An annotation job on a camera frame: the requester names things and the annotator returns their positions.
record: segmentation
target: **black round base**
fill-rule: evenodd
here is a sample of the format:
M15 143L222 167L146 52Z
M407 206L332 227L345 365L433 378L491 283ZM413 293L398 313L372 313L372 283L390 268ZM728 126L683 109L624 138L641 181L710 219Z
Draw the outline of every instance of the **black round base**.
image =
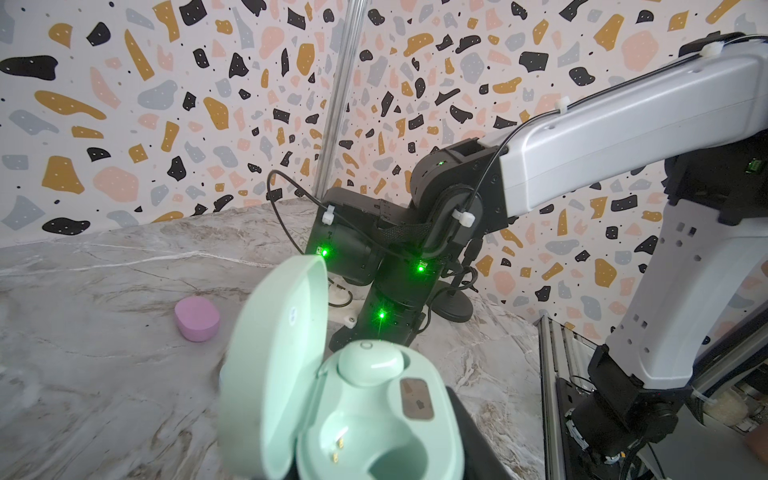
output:
M365 285L368 285L368 283L360 283L360 282L358 282L358 281L356 281L356 280L352 280L352 279L350 279L350 278L347 278L347 277L345 277L345 276L343 276L342 278L343 278L343 279L344 279L344 281L345 281L345 282L347 282L349 285L354 285L354 286L365 286Z
M437 292L447 286L451 284L440 280L433 291ZM472 318L472 301L461 290L440 293L436 299L430 297L427 304L432 306L434 313L449 322L464 323Z

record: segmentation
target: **pink lid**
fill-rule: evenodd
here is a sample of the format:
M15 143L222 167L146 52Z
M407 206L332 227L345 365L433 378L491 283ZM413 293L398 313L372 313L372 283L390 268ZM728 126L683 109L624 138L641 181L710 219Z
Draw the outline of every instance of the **pink lid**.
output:
M219 331L219 310L202 296L188 296L176 304L176 325L192 342L204 342Z

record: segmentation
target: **patterned wall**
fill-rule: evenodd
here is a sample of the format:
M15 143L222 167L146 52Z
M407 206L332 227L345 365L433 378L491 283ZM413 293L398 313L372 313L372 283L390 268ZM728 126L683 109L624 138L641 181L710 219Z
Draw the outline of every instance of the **patterned wall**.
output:
M345 10L0 1L0 246L257 205L275 166L309 187Z
M413 166L435 148L651 71L713 31L768 31L765 2L738 0L373 0L367 16L331 178L399 204ZM478 289L600 343L653 253L665 177L662 163L633 170L488 235ZM765 260L755 259L715 338L768 299Z

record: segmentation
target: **marble surface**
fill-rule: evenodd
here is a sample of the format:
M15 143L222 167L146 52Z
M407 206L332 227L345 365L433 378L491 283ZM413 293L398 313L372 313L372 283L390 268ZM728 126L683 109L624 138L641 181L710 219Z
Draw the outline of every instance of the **marble surface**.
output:
M314 206L280 208L306 239ZM0 250L0 479L232 478L216 444L217 372L243 302L293 254L269 206ZM331 289L333 301L346 294ZM353 293L329 333L362 305L366 289ZM193 294L221 313L205 343L174 325ZM434 316L412 348L510 476L543 479L536 330L472 300L470 322Z

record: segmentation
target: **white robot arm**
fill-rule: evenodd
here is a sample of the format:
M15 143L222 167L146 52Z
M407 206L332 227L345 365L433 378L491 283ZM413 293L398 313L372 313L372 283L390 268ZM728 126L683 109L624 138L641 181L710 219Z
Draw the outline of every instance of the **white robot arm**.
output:
M674 430L702 339L768 252L768 38L731 38L479 141L501 149L508 215L667 159L652 261L592 357L596 390L561 412L579 465Z
M766 130L768 44L722 45L709 44L701 55L518 128L499 157L507 213L523 214L616 174ZM499 145L508 133L480 143ZM667 205L653 261L607 338L613 360L646 389L685 386L702 338L766 251L766 218L728 226L713 208L688 200Z

